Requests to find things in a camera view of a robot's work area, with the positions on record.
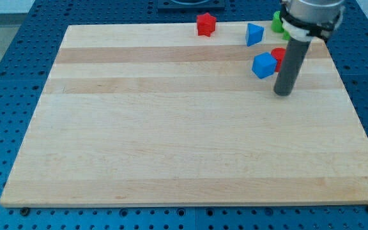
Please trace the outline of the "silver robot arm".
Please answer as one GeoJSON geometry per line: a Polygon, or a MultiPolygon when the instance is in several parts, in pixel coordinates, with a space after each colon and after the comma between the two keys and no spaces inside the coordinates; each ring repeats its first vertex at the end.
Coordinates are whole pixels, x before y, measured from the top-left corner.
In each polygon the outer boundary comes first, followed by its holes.
{"type": "Polygon", "coordinates": [[[299,42],[327,41],[341,25],[344,0],[281,0],[280,20],[289,36],[299,42]]]}

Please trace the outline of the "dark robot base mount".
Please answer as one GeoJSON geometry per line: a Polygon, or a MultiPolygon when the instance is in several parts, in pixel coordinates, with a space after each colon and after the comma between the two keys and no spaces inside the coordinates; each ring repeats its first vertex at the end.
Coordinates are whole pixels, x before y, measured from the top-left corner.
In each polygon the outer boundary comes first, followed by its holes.
{"type": "Polygon", "coordinates": [[[167,12],[172,10],[223,10],[225,0],[156,0],[157,10],[167,12]]]}

